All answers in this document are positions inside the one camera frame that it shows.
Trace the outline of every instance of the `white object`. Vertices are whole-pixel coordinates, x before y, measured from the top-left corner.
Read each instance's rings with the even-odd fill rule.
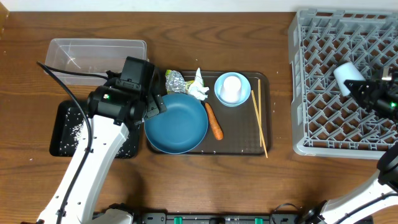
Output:
[[[143,40],[118,39],[53,39],[45,64],[68,72],[92,73],[108,77],[106,71],[121,72],[127,56],[147,60],[147,44]],[[105,79],[79,77],[53,72],[66,85],[94,85]]]
[[[345,214],[352,212],[354,209],[379,198],[382,194],[396,193],[388,185],[379,184],[377,178],[380,171],[377,171],[367,182],[362,186],[353,190],[351,193],[344,195],[338,199],[329,200],[323,206],[321,215],[325,218],[325,223],[334,224],[338,222]],[[381,200],[374,205],[371,205],[363,210],[355,213],[347,218],[341,224],[352,224],[357,221],[393,205],[398,205],[398,197],[388,197]]]
[[[335,74],[335,78],[340,88],[341,94],[343,96],[348,96],[350,91],[347,86],[344,85],[345,80],[365,80],[362,74],[356,69],[355,65],[352,62],[347,62],[335,69],[333,72]]]
[[[239,77],[231,75],[224,80],[220,91],[220,98],[226,103],[237,103],[241,97],[242,83]]]
[[[128,212],[108,209],[104,215],[85,224],[132,224],[133,217]]]
[[[295,12],[303,7],[398,10],[396,0],[1,0],[10,11]]]
[[[188,88],[188,94],[198,100],[205,100],[207,98],[207,91],[209,91],[209,88],[203,87],[203,79],[201,77],[200,68],[198,68],[195,75],[195,81],[193,81],[193,83]]]
[[[102,189],[109,167],[129,134],[125,124],[120,126],[115,125],[113,124],[114,120],[111,118],[94,115],[94,117],[89,120],[93,136],[96,137],[93,138],[93,152],[88,155],[75,185],[70,192],[68,205],[65,208],[66,216],[62,218],[62,223],[91,222],[98,194]],[[39,220],[44,220],[46,224],[56,223],[57,211],[61,207],[65,192],[85,154],[88,141],[86,123],[83,125],[81,136],[82,138],[78,143],[76,152],[72,157],[58,190],[39,216]]]

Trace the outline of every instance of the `wire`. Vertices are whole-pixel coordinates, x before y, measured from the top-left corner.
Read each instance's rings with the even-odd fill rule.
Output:
[[[275,218],[272,217],[272,215],[273,215],[275,212],[277,212],[278,209],[280,209],[280,208],[282,208],[282,207],[284,207],[284,206],[292,206],[292,207],[294,207],[295,209],[297,209],[297,211],[300,211],[300,209],[299,209],[297,206],[295,206],[294,204],[292,204],[292,203],[283,203],[282,205],[279,205],[278,207],[276,207],[276,208],[274,209],[274,211],[271,212],[271,214],[269,214],[269,224],[272,224],[272,223],[271,223],[271,220],[272,220],[272,222],[273,222],[274,224],[276,224]]]
[[[108,77],[104,77],[104,76],[98,75],[98,74],[79,73],[79,72],[68,72],[68,71],[64,71],[64,70],[61,70],[61,69],[57,69],[57,68],[52,68],[52,67],[46,66],[46,65],[44,65],[44,64],[42,64],[42,63],[40,63],[39,65],[40,65],[40,67],[42,67],[43,69],[44,69],[43,66],[45,66],[45,67],[47,67],[47,69],[49,69],[49,70],[51,70],[51,71],[61,72],[61,73],[69,74],[69,75],[79,75],[79,76],[86,76],[86,77],[97,77],[97,78],[103,78],[103,79],[105,79],[105,80],[108,80],[108,79],[109,79]]]
[[[67,205],[67,202],[68,202],[68,197],[69,197],[69,195],[70,195],[70,192],[72,191],[72,188],[73,188],[73,186],[75,185],[75,182],[76,182],[76,180],[77,180],[77,178],[78,178],[78,176],[79,176],[79,173],[80,173],[81,169],[83,168],[84,163],[85,163],[86,160],[87,160],[88,154],[90,153],[90,150],[91,150],[91,143],[93,142],[93,135],[92,135],[92,131],[91,131],[90,122],[88,121],[88,117],[87,117],[87,115],[85,114],[85,112],[83,111],[83,109],[81,108],[81,106],[79,105],[79,102],[77,101],[75,95],[68,89],[68,87],[67,87],[65,84],[63,84],[63,83],[61,82],[61,80],[59,80],[59,78],[57,78],[57,77],[50,71],[50,69],[49,69],[46,65],[44,65],[44,64],[42,64],[42,63],[40,63],[40,62],[37,62],[37,64],[38,64],[41,68],[43,68],[44,71],[47,72],[47,73],[51,76],[51,78],[53,78],[53,79],[66,91],[66,93],[68,93],[68,95],[70,96],[70,98],[73,100],[73,102],[76,104],[76,106],[77,106],[78,109],[80,110],[80,113],[82,114],[82,116],[83,116],[83,118],[84,118],[84,120],[85,120],[85,122],[86,122],[86,124],[87,124],[87,132],[88,132],[88,143],[87,143],[87,148],[86,148],[85,154],[83,155],[83,158],[81,159],[81,162],[80,162],[80,164],[79,164],[79,166],[78,166],[78,168],[77,168],[77,170],[76,170],[76,173],[75,173],[75,175],[73,176],[72,181],[70,182],[70,185],[69,185],[67,191],[65,192],[65,196],[64,196],[64,198],[63,198],[63,200],[62,200],[61,207],[60,207],[60,209],[59,209],[59,211],[58,211],[57,224],[61,224],[61,220],[62,220],[62,217],[63,217],[63,213],[64,213],[64,211],[65,211],[65,206]]]
[[[354,209],[352,212],[347,213],[341,220],[338,220],[338,222],[336,222],[336,224],[340,224],[343,221],[345,221],[347,218],[353,216],[355,213],[358,213],[358,212],[364,210],[365,208],[368,208],[369,206],[374,205],[375,203],[378,203],[378,202],[380,202],[382,200],[385,200],[385,199],[387,199],[389,197],[392,197],[392,196],[398,196],[398,194],[382,195],[381,197],[379,197],[377,199],[374,199],[373,201],[370,201],[370,202],[368,202],[368,203],[366,203],[366,204]]]

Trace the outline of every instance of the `white cup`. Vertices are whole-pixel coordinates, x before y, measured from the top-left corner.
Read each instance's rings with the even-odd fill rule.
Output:
[[[358,71],[358,69],[356,69],[352,62],[347,62],[340,65],[333,73],[335,74],[338,87],[340,88],[341,94],[343,96],[347,96],[351,93],[347,86],[344,85],[345,80],[365,80],[365,78]]]
[[[223,86],[220,90],[220,98],[225,103],[235,104],[241,98],[242,83],[239,77],[231,75],[225,78]]]

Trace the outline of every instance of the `gray dish rack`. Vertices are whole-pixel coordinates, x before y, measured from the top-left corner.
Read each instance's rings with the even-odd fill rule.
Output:
[[[340,94],[333,71],[351,61],[365,78],[398,68],[398,13],[308,9],[289,27],[293,149],[306,156],[379,159],[396,125]]]

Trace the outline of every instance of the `white wall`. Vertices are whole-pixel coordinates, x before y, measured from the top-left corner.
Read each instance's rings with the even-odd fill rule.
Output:
[[[0,0],[10,11],[287,12],[303,7],[398,11],[398,0]]]

